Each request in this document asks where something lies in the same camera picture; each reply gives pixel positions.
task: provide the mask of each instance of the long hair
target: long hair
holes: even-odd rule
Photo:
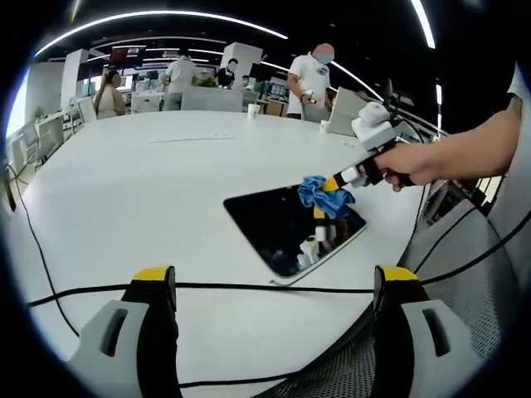
[[[100,107],[101,96],[103,95],[103,92],[105,91],[105,87],[107,87],[107,85],[112,84],[113,77],[115,77],[116,75],[118,75],[118,72],[116,70],[111,70],[110,72],[105,73],[103,77],[101,78],[100,89],[98,90],[98,92],[96,93],[96,96],[94,97],[94,109],[96,111],[96,114],[98,114],[98,108]]]

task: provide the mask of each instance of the white cup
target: white cup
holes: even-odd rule
[[[326,133],[328,127],[329,127],[329,121],[328,120],[321,120],[321,125],[319,126],[319,132],[320,133]]]
[[[258,104],[249,104],[247,108],[247,118],[254,119],[260,112],[260,106]]]

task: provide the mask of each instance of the ceiling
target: ceiling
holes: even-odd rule
[[[76,3],[76,12],[72,12]],[[495,21],[477,8],[450,0],[423,0],[422,4],[435,39],[435,50],[426,44],[411,0],[326,2],[326,6],[317,2],[80,0],[50,23],[43,45],[87,22],[147,10],[210,12],[251,22],[289,38],[283,40],[251,27],[205,17],[131,17],[69,36],[44,51],[37,60],[47,61],[95,46],[109,54],[109,43],[132,38],[185,36],[195,39],[151,39],[123,44],[139,43],[148,48],[188,46],[223,52],[225,44],[199,39],[239,41],[262,48],[268,55],[266,61],[290,67],[294,55],[304,54],[317,41],[326,41],[335,48],[335,60],[378,93],[382,93],[386,79],[392,78],[393,88],[406,93],[415,103],[413,112],[434,124],[439,112],[435,86],[440,84],[442,128],[450,133],[471,129],[504,106],[514,61]],[[221,60],[220,56],[204,53],[192,57],[218,65]],[[363,89],[334,67],[331,82],[333,87]]]

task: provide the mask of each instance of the face mask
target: face mask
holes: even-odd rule
[[[334,54],[321,54],[319,52],[316,52],[314,56],[317,61],[322,62],[324,64],[329,64],[334,60]]]

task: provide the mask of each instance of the blue cloth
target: blue cloth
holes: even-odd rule
[[[304,207],[317,205],[332,219],[341,218],[348,212],[348,204],[355,203],[353,195],[344,189],[325,192],[321,189],[326,178],[322,176],[305,177],[299,185],[299,197]]]

